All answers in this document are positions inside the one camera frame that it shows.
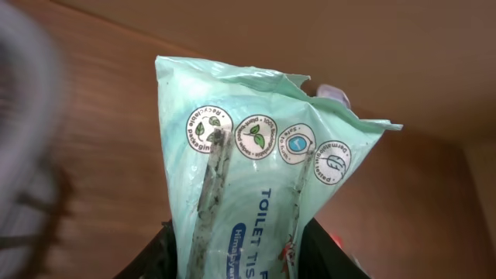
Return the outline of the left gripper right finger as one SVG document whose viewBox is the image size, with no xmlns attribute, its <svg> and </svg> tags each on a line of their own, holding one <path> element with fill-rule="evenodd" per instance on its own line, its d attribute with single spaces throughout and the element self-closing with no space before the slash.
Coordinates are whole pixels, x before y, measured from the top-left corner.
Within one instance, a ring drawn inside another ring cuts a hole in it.
<svg viewBox="0 0 496 279">
<path fill-rule="evenodd" d="M 298 279 L 370 279 L 312 219 L 302 234 Z"/>
</svg>

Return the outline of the teal wet wipes pack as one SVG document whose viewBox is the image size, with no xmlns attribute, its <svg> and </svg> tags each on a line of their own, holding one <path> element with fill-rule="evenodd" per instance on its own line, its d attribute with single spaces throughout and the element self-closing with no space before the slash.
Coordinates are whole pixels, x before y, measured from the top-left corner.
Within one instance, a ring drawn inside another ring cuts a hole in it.
<svg viewBox="0 0 496 279">
<path fill-rule="evenodd" d="M 155 60 L 179 278 L 295 278 L 306 225 L 387 130 L 305 76 Z"/>
</svg>

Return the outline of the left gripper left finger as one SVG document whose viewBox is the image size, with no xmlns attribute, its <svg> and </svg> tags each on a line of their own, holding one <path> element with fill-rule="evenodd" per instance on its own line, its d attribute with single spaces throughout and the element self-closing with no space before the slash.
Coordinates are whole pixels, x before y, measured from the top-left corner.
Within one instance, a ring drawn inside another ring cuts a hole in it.
<svg viewBox="0 0 496 279">
<path fill-rule="evenodd" d="M 162 222 L 161 230 L 114 279 L 176 279 L 177 246 L 172 220 Z"/>
</svg>

